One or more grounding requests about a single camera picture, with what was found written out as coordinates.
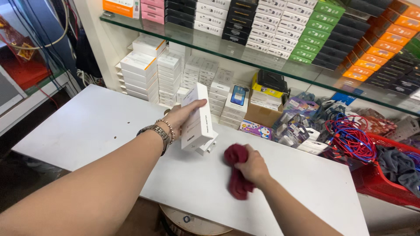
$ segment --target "wristwatch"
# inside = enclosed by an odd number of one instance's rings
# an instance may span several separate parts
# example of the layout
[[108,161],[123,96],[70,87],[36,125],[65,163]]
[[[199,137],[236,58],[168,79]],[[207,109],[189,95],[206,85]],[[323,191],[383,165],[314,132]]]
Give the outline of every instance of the wristwatch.
[[160,135],[160,137],[162,137],[162,139],[163,139],[163,151],[162,151],[162,154],[160,156],[163,156],[163,154],[165,154],[166,150],[168,149],[169,143],[171,142],[171,139],[169,138],[168,134],[161,127],[159,127],[157,125],[151,125],[151,126],[146,126],[146,127],[142,128],[137,133],[136,136],[145,132],[146,130],[154,130],[157,134]]

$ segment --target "human hand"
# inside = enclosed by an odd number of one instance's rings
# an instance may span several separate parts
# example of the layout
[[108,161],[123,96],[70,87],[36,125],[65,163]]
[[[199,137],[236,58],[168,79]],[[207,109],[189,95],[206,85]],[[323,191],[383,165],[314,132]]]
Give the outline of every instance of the human hand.
[[254,150],[249,144],[245,145],[248,151],[248,160],[245,163],[236,163],[235,168],[239,169],[245,179],[253,182],[257,188],[270,178],[267,165],[260,153]]
[[[166,114],[163,120],[167,121],[171,125],[172,131],[175,134],[175,140],[179,139],[179,136],[181,135],[181,126],[188,119],[189,114],[194,109],[206,105],[206,103],[206,99],[195,100],[184,107],[181,107],[181,105],[174,106],[171,111]],[[167,124],[162,121],[157,122],[156,124],[160,126],[169,136],[171,136],[171,132],[169,131]]]

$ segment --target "glass shelf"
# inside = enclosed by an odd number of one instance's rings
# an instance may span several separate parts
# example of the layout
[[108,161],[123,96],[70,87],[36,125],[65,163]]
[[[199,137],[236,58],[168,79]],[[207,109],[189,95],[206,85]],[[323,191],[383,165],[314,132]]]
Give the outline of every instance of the glass shelf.
[[420,101],[388,89],[343,77],[336,71],[285,60],[222,40],[221,37],[213,34],[172,23],[162,25],[118,14],[113,14],[111,17],[102,15],[100,20],[420,117]]

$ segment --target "pink box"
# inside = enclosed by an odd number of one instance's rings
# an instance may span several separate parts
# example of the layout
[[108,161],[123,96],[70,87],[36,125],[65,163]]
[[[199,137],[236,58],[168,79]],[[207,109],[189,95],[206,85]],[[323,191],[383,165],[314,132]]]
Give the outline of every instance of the pink box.
[[142,11],[152,13],[161,17],[165,17],[165,10],[161,8],[157,8],[155,6],[147,5],[146,3],[142,3]]
[[140,2],[147,5],[152,5],[161,9],[165,9],[165,0],[140,0]]
[[149,20],[149,21],[154,21],[154,22],[158,22],[160,24],[164,24],[165,23],[165,18],[155,15],[155,14],[151,14],[145,11],[142,11],[142,18]]

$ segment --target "gray cloth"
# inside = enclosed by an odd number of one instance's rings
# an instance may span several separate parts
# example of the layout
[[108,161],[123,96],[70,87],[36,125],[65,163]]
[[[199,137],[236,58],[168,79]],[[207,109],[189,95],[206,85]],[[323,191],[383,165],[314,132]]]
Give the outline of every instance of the gray cloth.
[[401,184],[420,198],[420,173],[414,162],[395,147],[376,146],[378,163],[382,172],[391,182]]

